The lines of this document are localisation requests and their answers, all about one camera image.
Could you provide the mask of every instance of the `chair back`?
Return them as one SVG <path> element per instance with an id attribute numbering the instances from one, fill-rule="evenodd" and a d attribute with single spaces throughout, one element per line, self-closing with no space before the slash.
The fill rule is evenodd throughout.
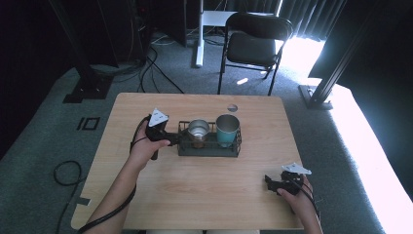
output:
<path id="1" fill-rule="evenodd" d="M 293 31 L 288 19 L 249 13 L 234 13 L 225 25 L 227 33 L 230 30 L 239 30 L 254 37 L 281 41 L 288 40 Z"/>

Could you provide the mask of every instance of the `black pole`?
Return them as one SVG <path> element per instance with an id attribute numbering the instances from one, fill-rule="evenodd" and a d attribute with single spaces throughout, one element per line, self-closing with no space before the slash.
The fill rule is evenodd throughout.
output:
<path id="1" fill-rule="evenodd" d="M 346 70 L 347 65 L 350 63 L 353 56 L 356 54 L 357 49 L 364 41 L 364 38 L 366 37 L 366 34 L 369 31 L 368 29 L 371 27 L 373 21 L 375 20 L 376 16 L 383 7 L 383 2 L 384 1 L 382 0 L 377 0 L 374 3 L 372 10 L 368 13 L 366 19 L 364 20 L 363 24 L 358 29 L 355 37 L 353 38 L 349 48 L 341 57 L 336 68 L 331 73 L 330 77 L 328 79 L 322 79 L 314 93 L 313 90 L 309 89 L 308 86 L 299 86 L 308 108 L 332 108 L 331 103 L 325 103 L 325 101 L 331 94 L 334 85 L 337 83 L 343 72 Z"/>
<path id="2" fill-rule="evenodd" d="M 73 93 L 67 95 L 63 102 L 79 103 L 83 98 L 105 99 L 113 77 L 102 79 L 94 72 L 60 0 L 49 0 L 49 3 L 73 49 L 72 61 L 80 75 L 79 83 Z"/>

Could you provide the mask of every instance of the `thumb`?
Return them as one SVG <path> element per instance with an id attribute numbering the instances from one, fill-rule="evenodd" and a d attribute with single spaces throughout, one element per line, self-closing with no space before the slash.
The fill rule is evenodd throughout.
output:
<path id="1" fill-rule="evenodd" d="M 287 203 L 291 203 L 292 200 L 295 198 L 294 195 L 290 194 L 289 192 L 287 192 L 286 190 L 282 188 L 277 189 L 277 192 L 279 192 L 280 195 L 282 195 L 282 197 L 285 199 Z"/>
<path id="2" fill-rule="evenodd" d="M 157 143 L 157 148 L 158 149 L 170 145 L 170 141 L 167 140 L 167 139 L 156 141 L 156 143 Z"/>

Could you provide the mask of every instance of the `black chair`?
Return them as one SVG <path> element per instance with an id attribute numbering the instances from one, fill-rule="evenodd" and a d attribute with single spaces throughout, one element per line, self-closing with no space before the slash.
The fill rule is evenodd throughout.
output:
<path id="1" fill-rule="evenodd" d="M 249 13 L 232 14 L 225 23 L 225 42 L 219 72 L 218 94 L 221 94 L 225 66 L 234 66 L 266 71 L 263 79 L 267 79 L 274 68 L 273 80 L 268 92 L 270 96 L 282 59 L 282 49 L 291 37 L 292 31 L 292 24 L 287 19 Z"/>

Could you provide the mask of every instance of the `silver cup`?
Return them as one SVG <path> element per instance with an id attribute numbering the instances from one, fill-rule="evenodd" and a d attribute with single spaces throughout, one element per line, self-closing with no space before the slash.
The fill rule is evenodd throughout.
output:
<path id="1" fill-rule="evenodd" d="M 209 124 L 202 119 L 193 120 L 188 125 L 188 135 L 194 148 L 203 148 L 209 133 Z"/>

